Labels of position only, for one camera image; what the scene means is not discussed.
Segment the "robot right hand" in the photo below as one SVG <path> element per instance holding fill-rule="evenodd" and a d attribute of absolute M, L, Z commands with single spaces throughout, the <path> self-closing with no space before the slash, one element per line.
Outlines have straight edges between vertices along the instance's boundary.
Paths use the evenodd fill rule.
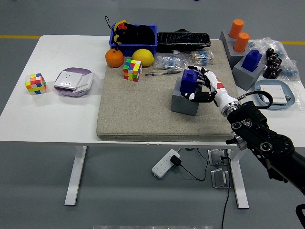
<path fill-rule="evenodd" d="M 221 114 L 227 117 L 232 111 L 240 107 L 236 98 L 231 97 L 218 77 L 210 70 L 200 66 L 188 66 L 189 69 L 199 73 L 202 84 L 210 89 L 210 92 L 183 93 L 181 95 L 194 103 L 209 103 L 214 101 Z"/>

